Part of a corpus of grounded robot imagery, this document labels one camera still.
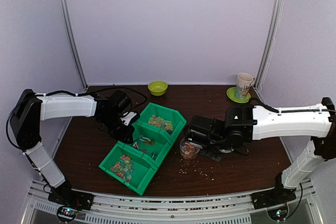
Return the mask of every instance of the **white plastic casing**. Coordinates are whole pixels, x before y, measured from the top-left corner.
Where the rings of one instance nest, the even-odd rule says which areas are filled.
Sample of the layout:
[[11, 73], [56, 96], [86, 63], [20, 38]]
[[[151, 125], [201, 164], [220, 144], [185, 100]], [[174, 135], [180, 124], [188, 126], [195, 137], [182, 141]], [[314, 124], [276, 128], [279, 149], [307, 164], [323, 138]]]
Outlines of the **white plastic casing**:
[[97, 106], [97, 102], [90, 95], [73, 97], [67, 94], [56, 94], [38, 97], [38, 99], [42, 100], [41, 121], [70, 116], [94, 116]]
[[26, 150], [25, 154], [29, 156], [52, 187], [56, 188], [65, 181], [64, 175], [44, 148], [43, 143], [38, 142], [33, 148]]
[[324, 161], [321, 156], [314, 155], [315, 146], [309, 141], [307, 147], [291, 166], [282, 172], [282, 184], [285, 189], [295, 189], [320, 163]]
[[[285, 110], [326, 109], [321, 103], [297, 108], [277, 108]], [[253, 119], [257, 124], [253, 126], [253, 140], [274, 136], [316, 136], [326, 137], [331, 122], [329, 112], [293, 112], [274, 113], [262, 106], [253, 108]]]

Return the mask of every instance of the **metal frame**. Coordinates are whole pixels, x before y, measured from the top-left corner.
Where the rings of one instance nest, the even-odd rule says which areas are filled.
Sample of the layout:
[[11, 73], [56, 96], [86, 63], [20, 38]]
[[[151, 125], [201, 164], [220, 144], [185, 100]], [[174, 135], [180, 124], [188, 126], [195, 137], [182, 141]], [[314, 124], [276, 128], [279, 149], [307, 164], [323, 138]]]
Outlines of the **metal frame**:
[[65, 27], [66, 27], [66, 30], [67, 30], [67, 37], [68, 37], [72, 57], [73, 57], [73, 60], [75, 62], [75, 66], [76, 66], [76, 69], [77, 69], [82, 87], [84, 89], [86, 89], [88, 87], [88, 84], [86, 82], [86, 79], [85, 79], [85, 76], [84, 76], [84, 71], [83, 71], [82, 65], [81, 65], [80, 60], [79, 60], [78, 51], [77, 51], [75, 38], [74, 38], [74, 33], [73, 33], [72, 27], [71, 27], [67, 0], [60, 0], [60, 2], [61, 2], [63, 18], [64, 18], [64, 22], [65, 22]]
[[[21, 224], [33, 223], [35, 210], [48, 212], [52, 215], [56, 213], [59, 205], [48, 201], [48, 194], [43, 191], [44, 185], [44, 182], [33, 181]], [[309, 203], [314, 223], [323, 224], [317, 196], [311, 181], [306, 179], [302, 182], [302, 186], [303, 199], [307, 199]], [[91, 224], [251, 224], [251, 214], [266, 210], [265, 208], [254, 210], [250, 198], [250, 194], [254, 192], [256, 191], [183, 198], [130, 197], [93, 193], [94, 201], [91, 210], [81, 211], [76, 220]], [[296, 194], [297, 199], [294, 204], [300, 198], [300, 188]]]
[[274, 42], [274, 36], [277, 29], [277, 26], [279, 24], [280, 20], [280, 14], [281, 14], [281, 7], [282, 7], [283, 0], [274, 0], [273, 5], [273, 12], [272, 12], [272, 18], [268, 30], [267, 40], [264, 48], [263, 57], [261, 59], [260, 67], [258, 70], [258, 74], [256, 77], [255, 87], [257, 90], [261, 91], [261, 85], [263, 83], [263, 78], [265, 77], [265, 74], [267, 72], [267, 65], [271, 56], [272, 46]]

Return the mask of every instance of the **green storage bin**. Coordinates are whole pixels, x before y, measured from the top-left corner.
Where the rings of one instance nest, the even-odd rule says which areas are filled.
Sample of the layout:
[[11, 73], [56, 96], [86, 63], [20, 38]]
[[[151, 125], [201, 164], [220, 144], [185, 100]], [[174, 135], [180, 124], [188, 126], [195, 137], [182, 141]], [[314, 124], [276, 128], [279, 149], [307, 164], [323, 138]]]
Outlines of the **green storage bin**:
[[171, 121], [173, 124], [173, 132], [171, 135], [166, 130], [161, 130], [162, 134], [169, 138], [171, 144], [173, 144], [183, 127], [187, 123], [186, 119], [180, 114], [179, 111], [166, 108], [164, 106], [157, 105], [155, 103], [149, 103], [147, 107], [141, 112], [140, 118], [136, 121], [136, 124], [145, 124], [154, 129], [159, 129], [156, 126], [148, 123], [149, 119], [153, 116], [160, 116], [165, 120]]
[[[121, 156], [123, 155], [130, 157], [131, 162], [133, 163], [133, 172], [131, 174], [132, 178], [129, 183], [110, 170], [117, 162], [121, 161]], [[99, 168], [106, 172], [111, 178], [117, 179], [140, 195], [144, 193], [149, 182], [158, 170], [151, 160], [148, 159], [147, 155], [143, 153], [139, 154], [135, 152], [133, 148], [126, 149], [120, 143], [117, 143], [114, 146], [110, 153], [101, 162]]]
[[[154, 165], [159, 168], [172, 147], [169, 137], [167, 137], [165, 134], [162, 134], [163, 130], [156, 127], [149, 127], [145, 124], [134, 124], [133, 127], [133, 140], [139, 143], [139, 150], [133, 147], [134, 143], [130, 145], [123, 144], [121, 142], [119, 143], [123, 145], [127, 150], [128, 148], [132, 148], [139, 155], [142, 155], [143, 152], [141, 152], [141, 150], [145, 149], [145, 156], [147, 156], [154, 163]], [[139, 140], [140, 136], [147, 137], [150, 140], [154, 141], [154, 145], [143, 143]]]

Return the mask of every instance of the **green bowl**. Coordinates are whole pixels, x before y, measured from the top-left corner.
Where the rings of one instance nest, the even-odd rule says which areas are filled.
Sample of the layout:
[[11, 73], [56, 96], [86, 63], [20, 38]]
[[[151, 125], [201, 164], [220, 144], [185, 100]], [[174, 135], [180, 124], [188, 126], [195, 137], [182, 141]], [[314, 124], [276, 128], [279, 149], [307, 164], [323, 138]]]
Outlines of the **green bowl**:
[[148, 84], [148, 89], [151, 92], [151, 94], [157, 97], [165, 94], [167, 88], [168, 84], [164, 81], [153, 81]]

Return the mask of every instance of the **food in bin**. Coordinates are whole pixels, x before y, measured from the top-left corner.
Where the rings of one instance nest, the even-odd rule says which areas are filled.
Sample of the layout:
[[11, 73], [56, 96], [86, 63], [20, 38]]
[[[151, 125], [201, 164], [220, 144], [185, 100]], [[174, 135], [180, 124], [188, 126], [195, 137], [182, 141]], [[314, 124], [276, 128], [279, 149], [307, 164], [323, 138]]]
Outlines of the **food in bin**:
[[127, 183], [131, 182], [133, 173], [133, 162], [131, 158], [125, 155], [120, 157], [121, 161], [118, 161], [110, 171], [116, 174], [118, 177], [125, 180]]
[[174, 127], [171, 121], [165, 120], [160, 116], [152, 115], [148, 123], [160, 129], [167, 131], [169, 135], [173, 133]]
[[153, 160], [156, 159], [156, 157], [158, 156], [158, 153], [156, 151], [151, 152], [151, 148], [150, 151], [148, 151], [146, 149], [146, 146], [144, 145], [155, 145], [155, 141], [151, 140], [148, 137], [145, 137], [143, 135], [139, 136], [138, 140], [135, 140], [134, 143], [132, 144], [132, 147], [141, 151], [142, 153], [146, 153], [147, 155], [149, 155]]

